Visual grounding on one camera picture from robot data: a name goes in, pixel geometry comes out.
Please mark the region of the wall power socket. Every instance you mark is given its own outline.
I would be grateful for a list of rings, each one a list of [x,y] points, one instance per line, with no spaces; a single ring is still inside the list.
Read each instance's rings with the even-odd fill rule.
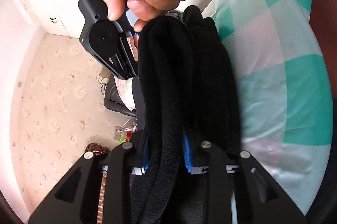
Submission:
[[[113,137],[114,140],[119,141],[123,133],[123,128],[120,126],[115,126]]]

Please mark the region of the tufted brown headboard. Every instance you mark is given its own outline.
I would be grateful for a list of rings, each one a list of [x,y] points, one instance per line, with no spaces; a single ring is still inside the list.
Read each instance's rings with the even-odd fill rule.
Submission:
[[[93,152],[95,155],[102,155],[109,153],[110,150],[107,147],[101,146],[97,143],[89,143],[86,146],[85,152]],[[97,224],[103,223],[103,207],[104,207],[104,194],[105,194],[105,187],[106,187],[106,178],[107,172],[102,171],[102,179],[100,184],[100,194],[98,199],[98,212],[97,212]]]

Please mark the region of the black pants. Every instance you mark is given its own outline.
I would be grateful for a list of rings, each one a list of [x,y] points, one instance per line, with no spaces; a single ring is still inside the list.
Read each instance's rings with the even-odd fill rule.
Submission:
[[[212,18],[189,6],[181,19],[140,32],[138,78],[148,132],[148,168],[131,184],[134,223],[201,223],[205,175],[188,173],[183,139],[235,150],[241,123],[235,78]]]

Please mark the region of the pink cloth on chair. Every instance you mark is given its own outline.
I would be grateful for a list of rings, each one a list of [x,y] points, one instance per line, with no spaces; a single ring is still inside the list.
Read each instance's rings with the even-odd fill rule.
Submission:
[[[138,61],[138,39],[139,35],[135,35],[134,37],[128,37],[127,41],[129,47],[132,51],[135,61]],[[123,104],[130,110],[135,109],[134,97],[132,94],[132,78],[128,80],[121,80],[114,77],[116,89],[118,94],[123,102]]]

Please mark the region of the teal checkered bed sheet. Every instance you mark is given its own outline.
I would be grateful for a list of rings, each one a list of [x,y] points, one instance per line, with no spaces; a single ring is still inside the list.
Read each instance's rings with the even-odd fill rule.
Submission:
[[[332,94],[309,24],[312,0],[212,0],[237,80],[242,143],[303,213],[322,183],[332,143]]]

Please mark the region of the black leather chair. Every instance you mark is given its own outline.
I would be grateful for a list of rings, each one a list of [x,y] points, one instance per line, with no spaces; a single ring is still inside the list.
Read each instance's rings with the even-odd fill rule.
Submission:
[[[132,111],[130,111],[122,102],[118,91],[116,89],[114,76],[111,76],[108,80],[106,89],[105,89],[105,95],[103,100],[103,105],[106,107],[106,109],[121,113],[123,115],[127,115],[129,117],[136,117],[136,108]]]

